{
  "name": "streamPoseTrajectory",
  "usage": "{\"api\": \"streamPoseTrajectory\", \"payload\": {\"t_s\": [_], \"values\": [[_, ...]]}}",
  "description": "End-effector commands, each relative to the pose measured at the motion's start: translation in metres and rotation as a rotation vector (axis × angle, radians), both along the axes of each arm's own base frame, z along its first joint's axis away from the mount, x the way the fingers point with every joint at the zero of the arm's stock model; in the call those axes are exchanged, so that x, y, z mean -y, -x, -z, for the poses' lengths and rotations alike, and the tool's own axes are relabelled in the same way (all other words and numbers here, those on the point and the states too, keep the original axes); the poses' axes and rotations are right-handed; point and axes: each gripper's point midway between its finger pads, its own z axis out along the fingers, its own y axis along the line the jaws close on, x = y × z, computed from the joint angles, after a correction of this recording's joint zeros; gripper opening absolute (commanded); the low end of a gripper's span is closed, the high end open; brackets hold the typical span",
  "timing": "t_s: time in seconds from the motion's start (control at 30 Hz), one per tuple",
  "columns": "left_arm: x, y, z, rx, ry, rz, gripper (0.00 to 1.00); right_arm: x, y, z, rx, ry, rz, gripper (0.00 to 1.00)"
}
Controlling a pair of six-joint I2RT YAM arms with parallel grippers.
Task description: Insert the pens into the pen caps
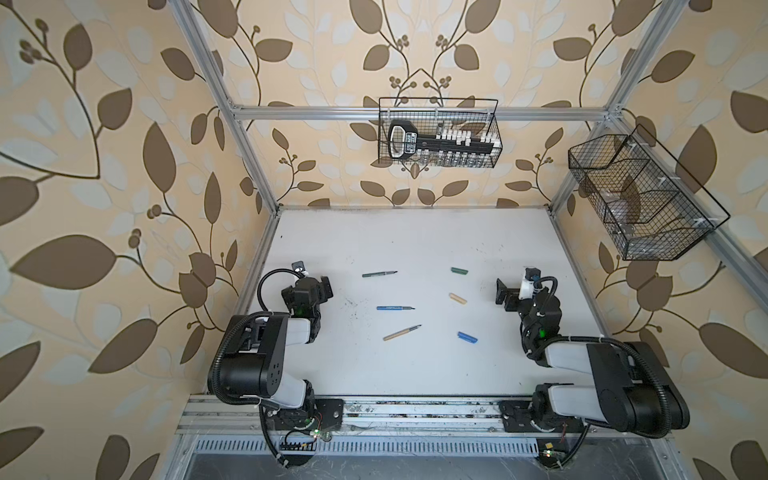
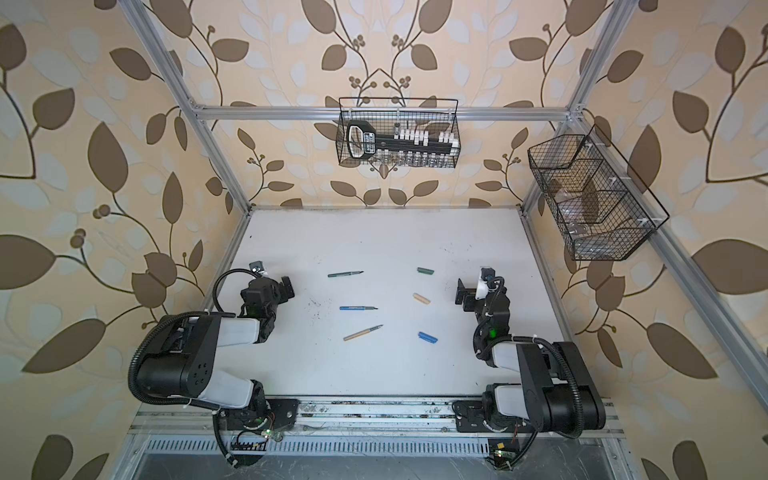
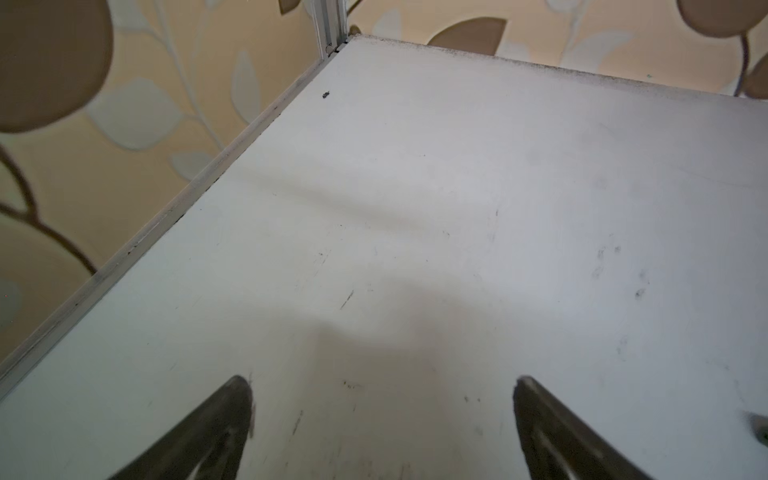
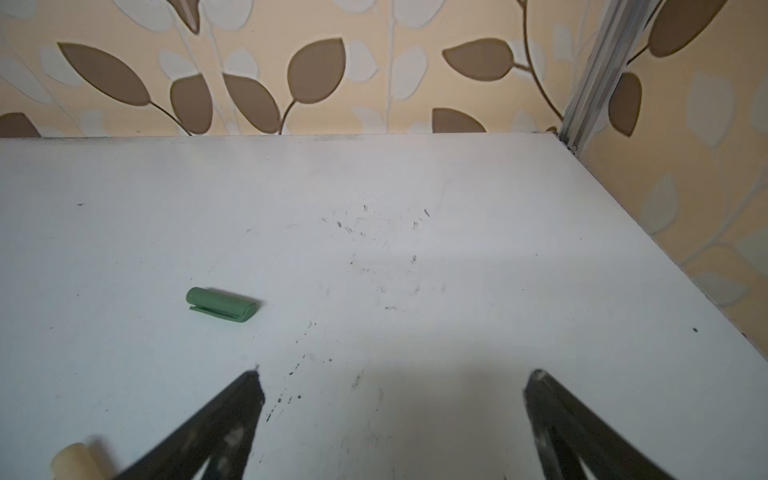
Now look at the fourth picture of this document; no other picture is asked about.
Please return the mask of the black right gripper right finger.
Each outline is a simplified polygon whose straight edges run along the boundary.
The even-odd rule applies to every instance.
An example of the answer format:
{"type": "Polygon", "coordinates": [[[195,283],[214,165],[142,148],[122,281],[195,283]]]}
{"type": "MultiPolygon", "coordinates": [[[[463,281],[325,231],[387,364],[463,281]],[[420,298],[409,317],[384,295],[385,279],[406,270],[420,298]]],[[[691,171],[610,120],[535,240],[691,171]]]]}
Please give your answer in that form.
{"type": "Polygon", "coordinates": [[[669,479],[547,371],[531,372],[523,391],[547,479],[669,479]]]}

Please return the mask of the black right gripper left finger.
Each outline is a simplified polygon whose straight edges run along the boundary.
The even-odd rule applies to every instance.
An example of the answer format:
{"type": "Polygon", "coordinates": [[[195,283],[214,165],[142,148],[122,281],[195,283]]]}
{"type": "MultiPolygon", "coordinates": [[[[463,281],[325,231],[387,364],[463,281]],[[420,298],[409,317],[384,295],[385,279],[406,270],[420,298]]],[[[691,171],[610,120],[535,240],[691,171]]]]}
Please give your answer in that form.
{"type": "Polygon", "coordinates": [[[259,373],[247,370],[119,479],[241,479],[265,403],[259,373]]]}

